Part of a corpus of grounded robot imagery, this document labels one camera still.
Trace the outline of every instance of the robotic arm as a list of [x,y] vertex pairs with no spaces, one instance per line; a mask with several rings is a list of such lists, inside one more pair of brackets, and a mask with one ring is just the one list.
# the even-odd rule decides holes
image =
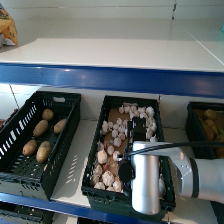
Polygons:
[[183,197],[193,197],[224,204],[224,163],[222,159],[188,158],[181,146],[224,146],[222,142],[166,143],[145,141],[145,120],[128,122],[132,130],[132,151],[119,161],[119,178],[131,180],[132,207],[143,214],[159,212],[159,156],[170,158],[176,168],[177,188]]
[[[132,150],[167,145],[165,142],[133,143]],[[132,207],[141,213],[159,212],[159,156],[168,156],[176,168],[177,188],[183,197],[224,203],[223,160],[190,159],[179,147],[133,155]]]

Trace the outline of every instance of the blue shelf edge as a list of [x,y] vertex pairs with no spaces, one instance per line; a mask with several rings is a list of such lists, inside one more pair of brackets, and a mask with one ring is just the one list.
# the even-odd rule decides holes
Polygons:
[[53,211],[57,213],[79,216],[83,218],[110,222],[110,223],[135,223],[135,224],[153,224],[154,222],[144,221],[136,218],[131,218],[127,216],[115,215],[110,213],[104,213],[90,208],[65,204],[55,201],[43,201],[34,198],[28,198],[17,195],[10,195],[5,193],[0,193],[0,201],[18,204],[28,207],[39,208],[47,211]]
[[224,72],[0,63],[0,83],[224,98]]

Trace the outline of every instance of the black cable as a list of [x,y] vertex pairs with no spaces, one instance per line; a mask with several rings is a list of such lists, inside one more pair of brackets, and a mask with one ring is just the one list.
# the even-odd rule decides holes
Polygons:
[[171,143],[171,144],[164,144],[164,145],[157,145],[152,147],[147,147],[144,149],[140,149],[138,151],[131,151],[126,153],[126,157],[133,156],[136,154],[141,154],[149,151],[155,151],[159,149],[168,149],[168,148],[175,148],[175,147],[184,147],[184,146],[193,146],[193,147],[204,147],[204,146],[210,146],[210,147],[224,147],[224,142],[180,142],[180,143]]

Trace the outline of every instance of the black plastic crate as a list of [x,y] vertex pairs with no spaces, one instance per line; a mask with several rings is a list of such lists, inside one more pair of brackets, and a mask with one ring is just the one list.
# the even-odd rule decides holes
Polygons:
[[[80,101],[80,94],[36,92],[4,124],[0,131],[0,192],[49,200],[80,121]],[[22,149],[33,138],[33,129],[46,108],[55,116],[48,130],[35,140],[38,147],[49,141],[51,153],[46,162],[38,163],[36,153],[26,157]],[[54,134],[54,125],[64,118],[63,130]]]
[[51,224],[54,212],[0,202],[0,218],[16,224]]
[[158,137],[159,141],[161,142],[164,141],[160,120],[159,106],[156,100],[105,96],[103,105],[101,107],[101,113],[98,120],[97,129],[94,135],[91,151],[89,153],[88,162],[83,176],[82,188],[81,188],[82,193],[83,195],[88,197],[92,209],[154,222],[161,222],[165,214],[168,211],[173,211],[175,208],[175,194],[170,174],[170,166],[167,157],[160,157],[161,169],[166,185],[166,194],[164,196],[164,200],[160,200],[161,210],[156,215],[149,216],[136,212],[132,208],[131,197],[127,197],[122,193],[99,190],[90,186],[90,177],[92,175],[94,168],[94,160],[97,152],[97,142],[101,138],[100,130],[103,121],[108,120],[108,115],[112,108],[120,107],[124,102],[137,103],[139,107],[152,106],[155,110],[154,118],[157,123],[156,136]]
[[112,224],[112,223],[78,217],[77,224]]
[[[190,102],[188,104],[188,118],[186,125],[186,133],[189,141],[207,141],[203,132],[201,124],[194,112],[194,109],[207,110],[212,109],[214,111],[224,111],[224,104],[218,103],[201,103]],[[216,156],[211,147],[192,147],[195,158],[198,159],[215,159]],[[218,202],[211,201],[212,208],[217,217],[219,224],[224,223],[224,205]]]

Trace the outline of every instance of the metal cylinder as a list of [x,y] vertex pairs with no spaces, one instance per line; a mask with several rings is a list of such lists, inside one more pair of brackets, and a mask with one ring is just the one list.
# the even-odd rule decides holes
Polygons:
[[154,215],[160,210],[159,203],[159,157],[134,155],[132,166],[132,207],[143,214]]
[[195,161],[199,174],[198,198],[224,203],[223,159]]

